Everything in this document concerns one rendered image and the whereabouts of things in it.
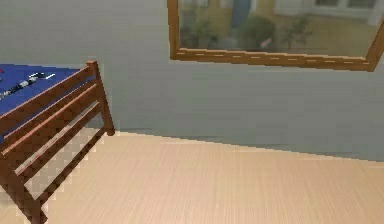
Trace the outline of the black and white stick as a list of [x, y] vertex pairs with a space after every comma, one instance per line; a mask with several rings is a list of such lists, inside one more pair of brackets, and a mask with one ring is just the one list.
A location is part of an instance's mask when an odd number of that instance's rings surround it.
[[55, 76], [54, 73], [52, 73], [52, 74], [34, 73], [34, 74], [30, 75], [27, 80], [23, 80], [22, 82], [20, 82], [17, 85], [11, 87], [10, 89], [0, 93], [0, 101], [2, 99], [6, 98], [7, 96], [12, 95], [12, 94], [18, 92], [19, 90], [24, 89], [24, 88], [34, 84], [39, 79], [48, 80], [48, 79], [50, 79], [50, 78], [52, 78], [54, 76]]

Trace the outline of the brown wooden bed blue cover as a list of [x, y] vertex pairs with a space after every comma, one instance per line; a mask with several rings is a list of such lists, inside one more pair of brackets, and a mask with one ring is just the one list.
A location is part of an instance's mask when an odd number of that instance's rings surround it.
[[[38, 197], [26, 188], [44, 165], [96, 115], [103, 126]], [[98, 63], [87, 65], [0, 115], [0, 186], [31, 224], [47, 221], [42, 206], [102, 135], [115, 127]]]

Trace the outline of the wooden framed window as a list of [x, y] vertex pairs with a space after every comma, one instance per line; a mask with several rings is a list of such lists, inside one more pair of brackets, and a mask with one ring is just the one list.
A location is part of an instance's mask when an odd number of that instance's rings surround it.
[[368, 71], [384, 54], [384, 0], [167, 0], [170, 58]]

